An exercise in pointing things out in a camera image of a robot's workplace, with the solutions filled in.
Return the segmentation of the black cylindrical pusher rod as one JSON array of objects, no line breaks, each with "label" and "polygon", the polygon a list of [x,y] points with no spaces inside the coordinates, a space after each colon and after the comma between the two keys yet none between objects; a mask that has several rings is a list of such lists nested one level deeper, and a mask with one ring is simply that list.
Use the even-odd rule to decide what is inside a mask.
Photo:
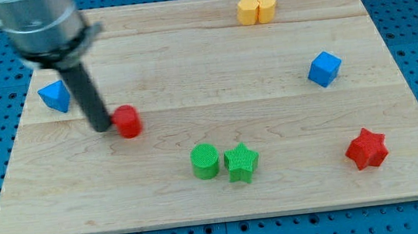
[{"label": "black cylindrical pusher rod", "polygon": [[104,132],[111,126],[111,119],[103,99],[98,94],[91,76],[82,63],[59,70],[64,83],[75,98],[85,118],[96,132]]}]

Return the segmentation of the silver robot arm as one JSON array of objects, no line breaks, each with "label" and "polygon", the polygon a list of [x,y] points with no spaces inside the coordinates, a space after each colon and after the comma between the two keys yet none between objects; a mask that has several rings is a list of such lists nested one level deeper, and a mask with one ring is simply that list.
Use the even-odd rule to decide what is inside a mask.
[{"label": "silver robot arm", "polygon": [[53,69],[72,93],[93,130],[104,132],[111,119],[82,56],[102,24],[90,24],[74,0],[0,0],[0,30],[25,65]]}]

